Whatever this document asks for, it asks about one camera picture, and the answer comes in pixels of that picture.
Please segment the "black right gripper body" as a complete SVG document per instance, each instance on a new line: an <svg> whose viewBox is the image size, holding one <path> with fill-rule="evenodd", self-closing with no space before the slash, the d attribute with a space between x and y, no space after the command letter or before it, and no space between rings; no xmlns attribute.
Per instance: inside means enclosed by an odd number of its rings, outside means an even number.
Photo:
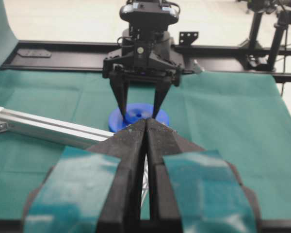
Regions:
<svg viewBox="0 0 291 233"><path fill-rule="evenodd" d="M183 73L183 56L175 52L171 40L158 43L135 42L109 52L103 60L102 77L124 75L137 82L155 83L165 77L179 86Z"/></svg>

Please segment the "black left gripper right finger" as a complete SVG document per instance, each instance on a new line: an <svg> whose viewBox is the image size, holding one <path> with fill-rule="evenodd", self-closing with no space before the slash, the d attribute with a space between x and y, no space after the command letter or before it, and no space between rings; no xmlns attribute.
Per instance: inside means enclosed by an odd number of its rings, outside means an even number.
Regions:
<svg viewBox="0 0 291 233"><path fill-rule="evenodd" d="M154 119L146 122L150 218L161 233L258 233L259 204L236 167Z"/></svg>

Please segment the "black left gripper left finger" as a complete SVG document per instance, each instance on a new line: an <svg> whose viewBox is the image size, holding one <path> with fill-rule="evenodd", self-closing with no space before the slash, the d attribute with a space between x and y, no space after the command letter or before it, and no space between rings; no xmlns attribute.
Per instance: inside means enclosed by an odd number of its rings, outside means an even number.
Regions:
<svg viewBox="0 0 291 233"><path fill-rule="evenodd" d="M140 221L146 122L86 150L67 147L24 211L25 233L134 233Z"/></svg>

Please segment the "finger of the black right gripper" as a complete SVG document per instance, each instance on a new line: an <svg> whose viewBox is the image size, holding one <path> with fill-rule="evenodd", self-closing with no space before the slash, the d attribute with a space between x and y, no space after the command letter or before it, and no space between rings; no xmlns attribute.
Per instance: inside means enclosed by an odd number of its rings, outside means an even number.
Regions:
<svg viewBox="0 0 291 233"><path fill-rule="evenodd" d="M109 73L110 86L116 98L120 113L126 120L129 80L121 66L115 66Z"/></svg>
<svg viewBox="0 0 291 233"><path fill-rule="evenodd" d="M155 97L152 117L156 118L171 85L173 84L173 72L168 71L164 76L155 78Z"/></svg>

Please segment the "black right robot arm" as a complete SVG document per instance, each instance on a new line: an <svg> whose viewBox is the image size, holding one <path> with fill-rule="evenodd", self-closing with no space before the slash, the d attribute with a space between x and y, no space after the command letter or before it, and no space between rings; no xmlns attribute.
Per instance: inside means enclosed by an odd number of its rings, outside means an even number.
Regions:
<svg viewBox="0 0 291 233"><path fill-rule="evenodd" d="M131 81L153 83L155 118L172 85L179 86L184 71L180 54L171 48L169 25L179 20L177 4L166 0L129 0L119 12L129 23L120 39L120 49L103 60L102 76L110 85L121 115L126 115L128 88Z"/></svg>

